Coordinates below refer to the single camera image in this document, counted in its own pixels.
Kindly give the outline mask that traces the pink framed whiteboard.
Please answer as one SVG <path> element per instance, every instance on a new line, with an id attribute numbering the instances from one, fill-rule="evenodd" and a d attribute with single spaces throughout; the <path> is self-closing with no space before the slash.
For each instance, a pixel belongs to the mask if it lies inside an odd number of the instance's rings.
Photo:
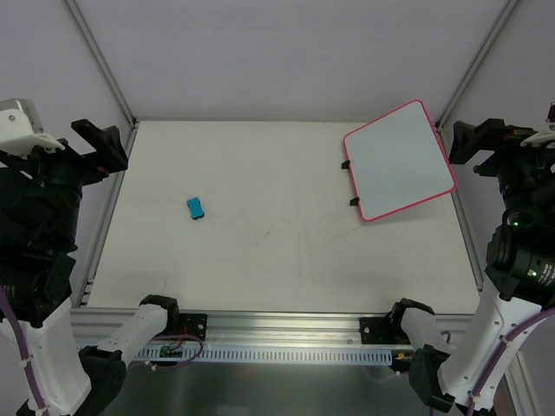
<path id="1" fill-rule="evenodd" d="M 343 137 L 363 221 L 374 222 L 454 191 L 457 182 L 421 100 L 406 104 Z"/>

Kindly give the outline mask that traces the blue whiteboard eraser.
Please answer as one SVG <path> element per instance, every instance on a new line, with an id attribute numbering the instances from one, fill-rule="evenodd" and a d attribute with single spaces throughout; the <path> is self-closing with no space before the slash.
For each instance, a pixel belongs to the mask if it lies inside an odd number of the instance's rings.
<path id="1" fill-rule="evenodd" d="M 190 212 L 192 220 L 199 220 L 205 216 L 205 211 L 198 197 L 189 198 L 186 201 L 186 206 Z"/>

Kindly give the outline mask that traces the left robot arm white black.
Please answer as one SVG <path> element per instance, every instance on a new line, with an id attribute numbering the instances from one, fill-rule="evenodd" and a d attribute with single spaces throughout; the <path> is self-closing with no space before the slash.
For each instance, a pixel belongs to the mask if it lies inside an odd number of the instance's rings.
<path id="1" fill-rule="evenodd" d="M 150 295 L 105 341 L 76 346 L 69 278 L 82 190 L 127 170 L 128 158 L 117 127 L 71 126 L 90 153 L 32 128 L 2 135 L 1 330 L 18 347 L 29 386 L 22 415 L 102 413 L 140 349 L 180 331 L 177 301 Z"/>

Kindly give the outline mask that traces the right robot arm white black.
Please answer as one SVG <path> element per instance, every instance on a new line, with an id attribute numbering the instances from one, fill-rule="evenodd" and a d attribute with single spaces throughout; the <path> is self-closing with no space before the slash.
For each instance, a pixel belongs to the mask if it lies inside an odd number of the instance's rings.
<path id="1" fill-rule="evenodd" d="M 478 307 L 463 338 L 450 346 L 434 311 L 402 299 L 388 315 L 388 335 L 409 342 L 410 386 L 421 402 L 448 412 L 488 415 L 497 387 L 529 334 L 554 313 L 554 135 L 488 119 L 454 124 L 449 160 L 499 183 L 505 210 L 486 248 Z"/>

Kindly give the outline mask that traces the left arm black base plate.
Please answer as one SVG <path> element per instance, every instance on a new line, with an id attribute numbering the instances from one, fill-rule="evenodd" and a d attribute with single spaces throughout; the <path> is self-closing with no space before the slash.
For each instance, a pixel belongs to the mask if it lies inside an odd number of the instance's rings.
<path id="1" fill-rule="evenodd" d="M 182 313 L 179 314 L 178 334 L 192 335 L 201 341 L 206 340 L 207 314 Z"/>

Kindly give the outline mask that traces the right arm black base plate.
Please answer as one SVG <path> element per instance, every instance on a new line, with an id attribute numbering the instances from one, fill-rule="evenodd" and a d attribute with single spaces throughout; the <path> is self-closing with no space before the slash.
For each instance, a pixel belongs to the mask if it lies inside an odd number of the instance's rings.
<path id="1" fill-rule="evenodd" d="M 361 317 L 359 332 L 363 345 L 409 345 L 401 324 L 389 316 Z"/>

